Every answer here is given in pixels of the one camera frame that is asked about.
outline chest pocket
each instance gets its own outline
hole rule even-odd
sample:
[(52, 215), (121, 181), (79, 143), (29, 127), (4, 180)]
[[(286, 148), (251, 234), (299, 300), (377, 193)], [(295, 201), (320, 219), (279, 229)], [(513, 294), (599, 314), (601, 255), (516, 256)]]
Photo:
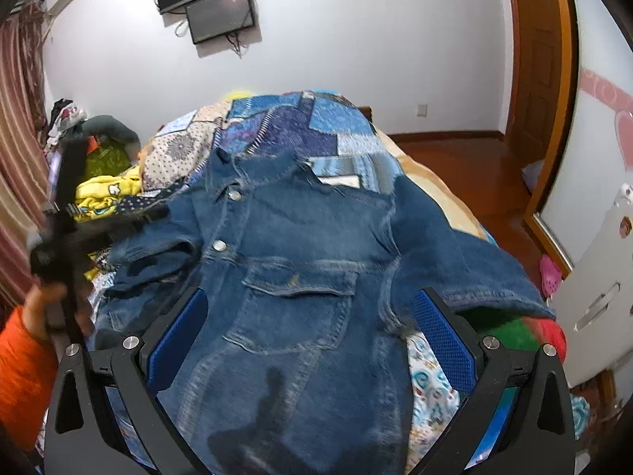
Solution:
[(242, 308), (224, 336), (260, 354), (332, 350), (347, 329), (357, 274), (260, 265), (248, 271)]

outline green fabric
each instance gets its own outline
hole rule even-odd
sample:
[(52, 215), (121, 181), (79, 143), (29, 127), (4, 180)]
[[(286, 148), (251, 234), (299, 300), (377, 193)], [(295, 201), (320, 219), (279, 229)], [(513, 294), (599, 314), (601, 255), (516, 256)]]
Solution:
[(512, 312), (478, 307), (460, 313), (479, 337), (495, 336), (506, 348), (514, 350), (536, 351), (539, 342), (532, 331), (525, 325), (523, 319)]
[(124, 146), (118, 141), (104, 141), (85, 160), (83, 181), (101, 175), (118, 176), (132, 165)]
[(104, 136), (126, 145), (138, 142), (138, 135), (112, 116), (94, 116), (81, 124), (83, 135)]

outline baseboard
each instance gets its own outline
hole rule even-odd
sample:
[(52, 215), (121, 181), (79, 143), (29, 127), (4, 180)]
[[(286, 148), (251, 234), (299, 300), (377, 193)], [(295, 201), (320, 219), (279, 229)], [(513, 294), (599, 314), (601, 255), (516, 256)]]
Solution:
[(404, 132), (391, 134), (389, 138), (396, 144), (439, 141), (441, 139), (480, 139), (482, 137), (494, 137), (503, 141), (504, 134), (499, 130), (442, 130), (430, 132)]

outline pink wall sticker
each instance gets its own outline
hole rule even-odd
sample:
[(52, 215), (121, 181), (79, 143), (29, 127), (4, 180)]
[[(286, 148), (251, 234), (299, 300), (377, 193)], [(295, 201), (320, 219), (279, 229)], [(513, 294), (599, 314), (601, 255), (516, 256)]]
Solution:
[(615, 110), (615, 134), (626, 170), (633, 171), (633, 97), (587, 68), (580, 70), (580, 90)]

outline green cloth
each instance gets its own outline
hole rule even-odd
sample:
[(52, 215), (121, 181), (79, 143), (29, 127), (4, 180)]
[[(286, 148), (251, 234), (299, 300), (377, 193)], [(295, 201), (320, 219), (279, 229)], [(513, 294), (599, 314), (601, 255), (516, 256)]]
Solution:
[(132, 163), (121, 143), (104, 141), (86, 157), (82, 182), (101, 175), (117, 177), (130, 166)]
[(506, 348), (535, 352), (540, 344), (533, 332), (525, 325), (522, 317), (516, 313), (477, 307), (460, 313), (480, 338), (495, 336)]

